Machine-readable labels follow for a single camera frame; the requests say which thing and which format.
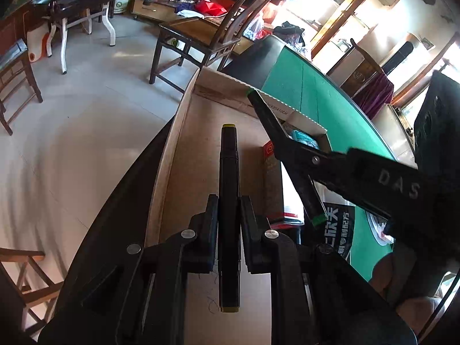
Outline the black marker green cap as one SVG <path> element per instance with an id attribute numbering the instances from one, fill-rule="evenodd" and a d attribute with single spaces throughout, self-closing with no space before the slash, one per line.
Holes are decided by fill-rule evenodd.
<path id="1" fill-rule="evenodd" d="M 308 146 L 293 140 L 286 133 L 257 90 L 250 90 L 247 93 L 247 97 L 274 145 L 275 157 L 283 163 L 289 178 L 291 178 L 308 219 L 314 226 L 323 223 L 323 221 L 326 221 L 326 210 L 321 197 L 312 179 L 304 169 L 304 165 L 296 161 L 296 154 L 301 153 L 302 148 L 308 148 Z"/>

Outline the black red sachet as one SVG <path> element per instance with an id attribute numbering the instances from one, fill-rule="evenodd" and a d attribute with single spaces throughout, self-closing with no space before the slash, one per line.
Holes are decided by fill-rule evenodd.
<path id="1" fill-rule="evenodd" d="M 319 226 L 324 242 L 347 259 L 352 248 L 356 207 L 348 202 L 325 202 L 324 206 L 326 221 Z"/>

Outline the silver red carton box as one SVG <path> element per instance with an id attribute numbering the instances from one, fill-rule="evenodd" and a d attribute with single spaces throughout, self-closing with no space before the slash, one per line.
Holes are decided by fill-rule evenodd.
<path id="1" fill-rule="evenodd" d="M 300 227 L 304 208 L 285 166 L 275 157 L 272 141 L 263 146 L 264 211 L 274 229 Z"/>

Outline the teal wipes packet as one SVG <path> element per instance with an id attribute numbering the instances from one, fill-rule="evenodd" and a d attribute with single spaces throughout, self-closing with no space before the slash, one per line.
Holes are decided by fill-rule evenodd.
<path id="1" fill-rule="evenodd" d="M 308 134 L 302 131 L 299 131 L 296 129 L 292 130 L 291 137 L 293 140 L 297 141 L 298 143 L 312 147 L 316 150 L 320 148 L 317 141 L 314 138 L 312 138 L 311 136 L 309 136 Z"/>

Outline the purple cloth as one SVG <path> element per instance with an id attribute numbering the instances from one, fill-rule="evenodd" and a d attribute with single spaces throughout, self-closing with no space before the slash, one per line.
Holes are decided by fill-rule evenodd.
<path id="1" fill-rule="evenodd" d="M 376 74 L 356 95 L 353 101 L 372 120 L 394 94 L 394 84 L 384 73 Z"/>

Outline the wooden chair with cloth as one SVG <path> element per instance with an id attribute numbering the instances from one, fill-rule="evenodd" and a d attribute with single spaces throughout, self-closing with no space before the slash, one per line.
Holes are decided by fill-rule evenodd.
<path id="1" fill-rule="evenodd" d="M 375 75 L 384 74 L 384 71 L 353 39 L 351 45 L 327 72 L 327 76 L 348 96 L 354 97 Z"/>

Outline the cardboard tray box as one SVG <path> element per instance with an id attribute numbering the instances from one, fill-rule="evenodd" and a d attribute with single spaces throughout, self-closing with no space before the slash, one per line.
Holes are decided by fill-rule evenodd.
<path id="1" fill-rule="evenodd" d="M 221 127 L 234 123 L 243 191 L 257 210 L 264 202 L 262 146 L 268 140 L 248 98 L 248 86 L 223 73 L 194 74 L 181 100 L 159 163 L 145 245 L 160 255 L 143 317 L 144 344 L 312 344 L 313 327 L 295 243 L 260 236 L 269 266 L 244 272 L 242 307 L 218 307 L 218 274 L 187 273 L 191 240 L 182 232 L 218 193 Z"/>

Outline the dark clothes pile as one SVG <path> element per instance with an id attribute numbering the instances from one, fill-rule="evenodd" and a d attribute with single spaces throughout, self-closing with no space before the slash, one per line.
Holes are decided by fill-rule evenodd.
<path id="1" fill-rule="evenodd" d="M 291 46 L 301 45 L 305 46 L 306 43 L 303 39 L 304 29 L 285 21 L 281 26 L 276 26 L 272 34 L 282 39 Z"/>

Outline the wooden chair left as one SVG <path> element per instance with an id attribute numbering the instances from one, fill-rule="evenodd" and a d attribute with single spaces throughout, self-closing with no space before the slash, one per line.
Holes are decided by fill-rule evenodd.
<path id="1" fill-rule="evenodd" d="M 162 73 L 172 66 L 181 66 L 185 60 L 199 69 L 219 61 L 218 70 L 222 70 L 246 28 L 269 2 L 271 0 L 236 0 L 218 24 L 199 17 L 161 23 L 149 83 L 160 79 L 184 93 L 183 88 Z"/>

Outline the red bag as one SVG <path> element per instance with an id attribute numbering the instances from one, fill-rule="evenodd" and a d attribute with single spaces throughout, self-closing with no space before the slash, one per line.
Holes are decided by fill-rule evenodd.
<path id="1" fill-rule="evenodd" d="M 228 12 L 221 4 L 211 0 L 199 0 L 194 4 L 194 9 L 197 13 L 212 17 L 223 16 Z"/>

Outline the low wooden tv cabinet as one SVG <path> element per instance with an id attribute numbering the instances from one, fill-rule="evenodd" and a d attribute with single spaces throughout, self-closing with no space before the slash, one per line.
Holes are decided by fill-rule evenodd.
<path id="1" fill-rule="evenodd" d="M 144 18 L 156 23 L 183 19 L 175 12 L 176 4 L 169 1 L 133 0 L 131 13 L 135 19 Z"/>

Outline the dark wooden stool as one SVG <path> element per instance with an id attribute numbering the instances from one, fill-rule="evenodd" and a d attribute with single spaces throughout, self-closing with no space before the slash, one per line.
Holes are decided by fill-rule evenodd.
<path id="1" fill-rule="evenodd" d="M 22 86 L 29 87 L 30 95 L 6 118 L 6 103 Z M 29 60 L 28 47 L 23 39 L 19 39 L 1 56 L 1 126 L 8 135 L 13 135 L 11 123 L 34 99 L 40 104 L 44 102 Z"/>

